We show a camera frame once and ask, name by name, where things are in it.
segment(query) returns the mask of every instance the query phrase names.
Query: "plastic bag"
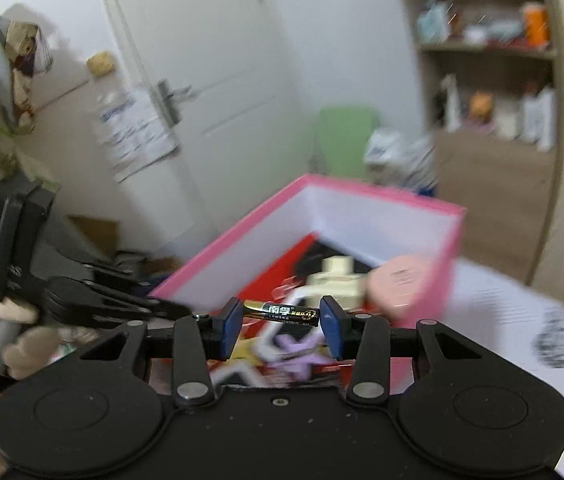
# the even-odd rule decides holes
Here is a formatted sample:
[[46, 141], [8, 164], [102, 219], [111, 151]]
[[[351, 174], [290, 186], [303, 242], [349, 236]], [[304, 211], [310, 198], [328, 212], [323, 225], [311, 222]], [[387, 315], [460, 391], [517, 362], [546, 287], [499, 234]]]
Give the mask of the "plastic bag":
[[368, 141], [367, 180], [376, 186], [402, 187], [433, 196], [437, 184], [430, 137], [409, 139], [397, 130], [378, 128]]

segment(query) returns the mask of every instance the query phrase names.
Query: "yellow object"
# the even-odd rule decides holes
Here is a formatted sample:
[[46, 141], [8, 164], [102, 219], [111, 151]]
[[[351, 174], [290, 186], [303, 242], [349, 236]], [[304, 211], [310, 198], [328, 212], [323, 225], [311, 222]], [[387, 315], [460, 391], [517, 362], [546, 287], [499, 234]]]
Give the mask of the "yellow object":
[[333, 256], [322, 262], [323, 272], [312, 274], [306, 284], [315, 288], [309, 306], [319, 308], [323, 296], [333, 296], [344, 310], [356, 310], [364, 301], [366, 281], [363, 274], [353, 273], [353, 258]]
[[89, 69], [89, 72], [91, 72], [95, 77], [104, 77], [105, 75], [112, 74], [117, 70], [113, 56], [111, 56], [110, 52], [106, 51], [95, 54], [95, 56], [88, 59], [86, 66]]
[[526, 40], [530, 46], [547, 46], [550, 41], [548, 30], [548, 12], [546, 5], [537, 2], [527, 2], [522, 6], [524, 21], [526, 22]]
[[246, 359], [253, 366], [262, 366], [264, 363], [255, 355], [252, 346], [254, 339], [238, 339], [238, 342], [233, 348], [233, 353], [231, 354], [230, 361], [235, 359]]
[[469, 117], [479, 123], [490, 123], [493, 118], [493, 94], [475, 92], [470, 98]]

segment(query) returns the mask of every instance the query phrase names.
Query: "white wall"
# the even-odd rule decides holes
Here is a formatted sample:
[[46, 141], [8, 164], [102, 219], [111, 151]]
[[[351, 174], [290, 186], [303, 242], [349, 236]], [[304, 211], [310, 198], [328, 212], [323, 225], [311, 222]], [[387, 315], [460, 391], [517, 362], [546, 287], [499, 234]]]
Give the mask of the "white wall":
[[190, 187], [182, 185], [188, 178], [182, 164], [155, 164], [118, 185], [95, 141], [89, 110], [99, 95], [128, 79], [102, 0], [0, 0], [0, 14], [39, 23], [54, 51], [53, 70], [35, 82], [36, 105], [87, 81], [84, 62], [97, 52], [111, 51], [121, 65], [118, 75], [43, 108], [34, 133], [22, 139], [25, 151], [43, 161], [63, 185], [56, 208], [120, 221], [125, 247], [159, 251], [190, 232], [198, 212], [185, 191]]
[[424, 107], [401, 0], [276, 0], [305, 99], [371, 104], [383, 122], [424, 132]]

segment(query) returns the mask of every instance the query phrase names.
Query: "door handle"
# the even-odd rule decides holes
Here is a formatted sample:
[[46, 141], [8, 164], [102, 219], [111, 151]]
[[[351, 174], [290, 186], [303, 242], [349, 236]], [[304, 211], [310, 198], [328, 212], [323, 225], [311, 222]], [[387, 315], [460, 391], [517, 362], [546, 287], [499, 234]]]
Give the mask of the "door handle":
[[171, 90], [171, 86], [169, 86], [169, 82], [166, 81], [166, 79], [159, 81], [157, 91], [164, 109], [166, 110], [169, 126], [171, 127], [180, 124], [182, 121], [178, 105], [197, 97], [197, 92], [193, 90], [191, 85], [178, 90]]

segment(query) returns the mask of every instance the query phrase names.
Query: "purple star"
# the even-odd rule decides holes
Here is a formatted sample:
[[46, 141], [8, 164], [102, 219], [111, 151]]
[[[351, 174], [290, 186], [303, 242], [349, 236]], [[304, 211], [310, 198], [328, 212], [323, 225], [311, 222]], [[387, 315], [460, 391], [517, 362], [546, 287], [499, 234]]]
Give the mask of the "purple star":
[[269, 366], [293, 375], [298, 381], [308, 381], [313, 365], [328, 365], [333, 362], [332, 359], [315, 353], [316, 346], [323, 337], [318, 330], [311, 332], [300, 342], [288, 334], [276, 336], [275, 341], [287, 353], [282, 361], [271, 363]]

